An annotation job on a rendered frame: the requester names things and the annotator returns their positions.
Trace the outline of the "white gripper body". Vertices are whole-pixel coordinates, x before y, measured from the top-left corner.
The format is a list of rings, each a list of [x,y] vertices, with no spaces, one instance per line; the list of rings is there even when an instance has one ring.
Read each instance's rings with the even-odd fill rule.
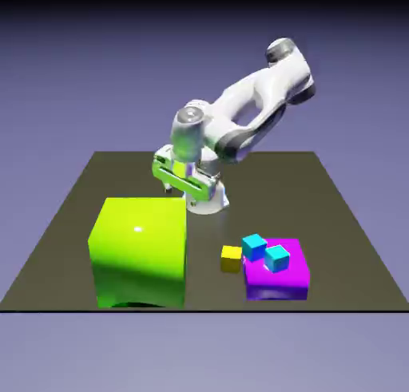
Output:
[[[209,201],[216,190],[216,180],[193,169],[193,174],[186,177],[177,176],[171,169],[172,161],[155,156],[152,173],[164,184],[169,184],[181,192],[191,195],[194,200]]]

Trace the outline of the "large magenta box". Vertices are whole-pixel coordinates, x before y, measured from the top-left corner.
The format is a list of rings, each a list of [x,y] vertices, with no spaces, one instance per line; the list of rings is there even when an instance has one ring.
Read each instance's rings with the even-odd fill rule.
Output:
[[[281,246],[289,253],[288,268],[268,270],[262,259],[248,260],[242,256],[247,300],[306,300],[310,271],[298,239],[267,238],[268,247]]]

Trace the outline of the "large lime green box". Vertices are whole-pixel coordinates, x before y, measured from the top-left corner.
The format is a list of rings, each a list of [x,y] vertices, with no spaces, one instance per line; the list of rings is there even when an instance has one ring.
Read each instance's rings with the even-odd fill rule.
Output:
[[[185,303],[182,197],[108,197],[88,238],[97,306]]]

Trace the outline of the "small yellow cube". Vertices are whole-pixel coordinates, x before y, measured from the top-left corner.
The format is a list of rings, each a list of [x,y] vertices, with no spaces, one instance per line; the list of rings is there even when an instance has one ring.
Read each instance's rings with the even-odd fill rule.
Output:
[[[228,273],[239,272],[242,265],[241,257],[241,247],[224,245],[220,254],[220,269]]]

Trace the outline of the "small cyan cube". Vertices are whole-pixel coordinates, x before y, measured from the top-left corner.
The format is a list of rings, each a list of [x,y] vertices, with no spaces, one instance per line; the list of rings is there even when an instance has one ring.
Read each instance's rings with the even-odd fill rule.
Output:
[[[245,236],[241,240],[242,253],[250,262],[263,259],[267,244],[267,241],[259,234]]]
[[[280,244],[265,249],[264,265],[272,273],[286,270],[289,260],[290,253]]]

